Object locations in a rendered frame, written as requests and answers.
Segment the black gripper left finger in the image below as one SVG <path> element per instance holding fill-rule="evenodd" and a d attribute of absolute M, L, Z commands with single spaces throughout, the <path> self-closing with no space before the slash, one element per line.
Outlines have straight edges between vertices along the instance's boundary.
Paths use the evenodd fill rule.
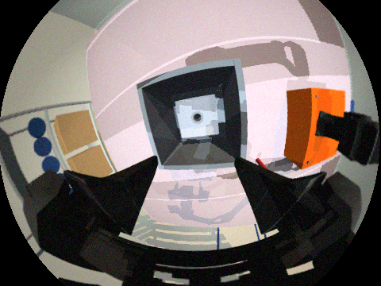
<path fill-rule="evenodd" d="M 151 156 L 107 177 L 91 177 L 69 169 L 63 174 L 73 191 L 97 203 L 121 233 L 132 235 L 158 165 L 158 158 Z"/>

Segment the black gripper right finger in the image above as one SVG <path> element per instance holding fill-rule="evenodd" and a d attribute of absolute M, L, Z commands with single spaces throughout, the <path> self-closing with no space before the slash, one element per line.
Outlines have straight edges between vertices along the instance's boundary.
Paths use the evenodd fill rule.
<path fill-rule="evenodd" d="M 315 172 L 293 179 L 241 157 L 235 158 L 234 165 L 261 235 L 275 230 L 277 222 L 292 210 L 302 194 L 324 182 L 327 173 Z"/>

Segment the red peg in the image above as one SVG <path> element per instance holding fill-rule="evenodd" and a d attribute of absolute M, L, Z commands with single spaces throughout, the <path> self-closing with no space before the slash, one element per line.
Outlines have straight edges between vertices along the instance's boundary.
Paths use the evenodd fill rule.
<path fill-rule="evenodd" d="M 264 163 L 260 161 L 260 159 L 256 159 L 256 162 L 257 164 L 259 164 L 260 166 L 263 166 L 263 168 L 266 168 L 266 166 L 264 166 Z"/>

